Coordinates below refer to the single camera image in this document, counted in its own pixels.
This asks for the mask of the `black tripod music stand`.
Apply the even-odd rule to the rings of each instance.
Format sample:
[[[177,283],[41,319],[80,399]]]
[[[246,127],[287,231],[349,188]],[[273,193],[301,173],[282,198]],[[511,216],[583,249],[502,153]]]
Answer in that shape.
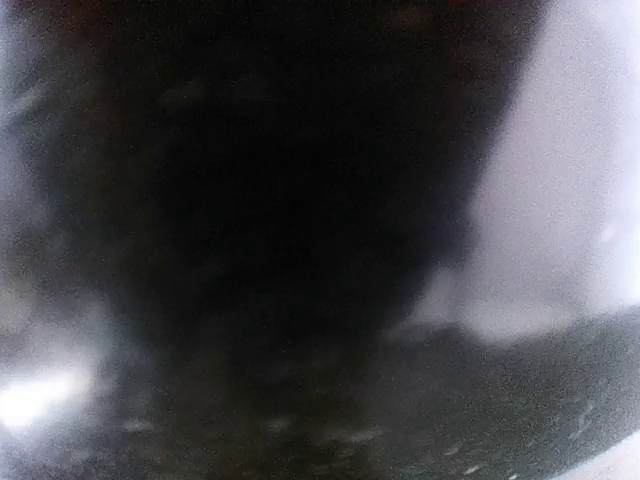
[[[5,1],[1,278],[322,442],[474,236],[546,1]]]

